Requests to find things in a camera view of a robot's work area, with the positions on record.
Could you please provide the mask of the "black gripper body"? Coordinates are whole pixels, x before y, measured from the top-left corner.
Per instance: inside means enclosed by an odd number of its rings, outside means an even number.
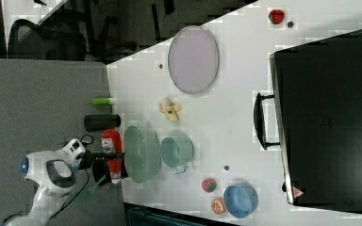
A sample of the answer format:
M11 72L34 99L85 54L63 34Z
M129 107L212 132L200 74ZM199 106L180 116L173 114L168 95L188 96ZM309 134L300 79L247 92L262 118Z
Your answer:
M92 153L90 151L85 151L82 154L82 157L80 159L80 163L79 163L78 168L80 170L89 169L98 160L99 160L99 156L98 156L97 153Z

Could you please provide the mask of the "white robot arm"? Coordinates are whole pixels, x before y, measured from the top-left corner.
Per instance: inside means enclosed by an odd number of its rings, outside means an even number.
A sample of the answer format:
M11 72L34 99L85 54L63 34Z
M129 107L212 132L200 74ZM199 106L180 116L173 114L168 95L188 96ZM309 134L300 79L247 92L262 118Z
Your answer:
M25 215L12 215L0 226L46 226L64 209L72 192L78 170L94 163L122 159L124 153L91 153L90 151L42 151L29 153L22 160L24 178L38 185L31 210Z

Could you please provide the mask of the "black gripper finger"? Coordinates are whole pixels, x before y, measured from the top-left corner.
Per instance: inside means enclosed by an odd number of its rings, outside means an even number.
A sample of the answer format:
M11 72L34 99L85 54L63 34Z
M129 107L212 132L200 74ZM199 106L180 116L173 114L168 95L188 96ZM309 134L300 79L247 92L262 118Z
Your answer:
M99 153L97 156L97 160L110 161L114 159L124 158L124 156L124 153Z

